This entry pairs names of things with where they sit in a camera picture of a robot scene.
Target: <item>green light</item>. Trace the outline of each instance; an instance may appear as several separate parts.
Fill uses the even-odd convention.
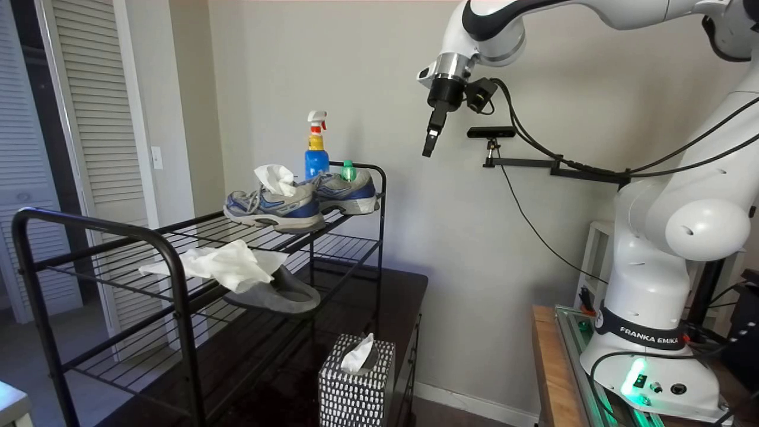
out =
[[[633,403],[642,403],[642,398],[646,401],[646,397],[633,388],[643,370],[646,370],[646,362],[637,358],[637,364],[632,366],[632,370],[623,382],[623,395]]]

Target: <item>tissue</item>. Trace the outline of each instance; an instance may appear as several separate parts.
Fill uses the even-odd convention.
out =
[[[254,173],[268,192],[294,198],[296,187],[294,187],[294,173],[290,168],[281,165],[263,165]]]
[[[364,368],[366,358],[372,353],[372,347],[376,347],[376,336],[370,332],[366,340],[360,340],[360,344],[357,349],[351,349],[343,358],[340,368],[344,372],[358,372]]]
[[[253,251],[243,240],[226,247],[187,249],[183,256],[187,277],[213,277],[236,295],[253,291],[258,283],[270,283],[274,274],[288,262],[281,251]],[[151,263],[138,269],[143,276],[168,276],[166,263]]]

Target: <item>tissue box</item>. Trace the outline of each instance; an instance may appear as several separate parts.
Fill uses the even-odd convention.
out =
[[[343,336],[319,372],[320,427],[382,427],[397,382],[397,347],[376,340],[360,372],[344,372],[343,358],[360,338]]]

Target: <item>wooden table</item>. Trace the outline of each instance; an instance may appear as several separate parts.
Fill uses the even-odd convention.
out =
[[[585,395],[574,381],[574,368],[569,366],[564,338],[561,332],[556,308],[535,306],[531,312],[535,331],[535,358],[538,370],[541,390],[541,427],[589,427],[593,426],[587,416]],[[742,403],[735,414],[738,427],[759,426],[759,403],[748,403],[748,393],[740,382],[725,368],[714,368],[721,395],[732,407]],[[666,427],[694,427],[703,422],[663,417]]]

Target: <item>white wall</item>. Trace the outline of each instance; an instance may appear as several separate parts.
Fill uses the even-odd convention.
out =
[[[209,0],[172,0],[194,213],[224,205]]]
[[[417,381],[536,412],[529,306],[572,304],[577,274],[531,236],[503,175],[479,168],[485,145],[462,138],[499,116],[461,113],[436,154],[420,158],[429,109],[415,75],[435,59],[454,6],[211,3],[226,187],[247,187],[263,162],[302,172],[305,114],[328,109],[332,160],[389,172],[389,263],[429,276]],[[511,83],[547,145],[606,166],[682,145],[742,75],[714,59],[698,19],[612,33],[564,8],[529,18],[528,31],[515,66],[479,75]],[[518,142],[509,153],[531,154]],[[511,175],[536,228],[579,263],[587,225],[611,216],[614,191]]]
[[[219,108],[207,0],[128,0],[161,223],[224,205]]]

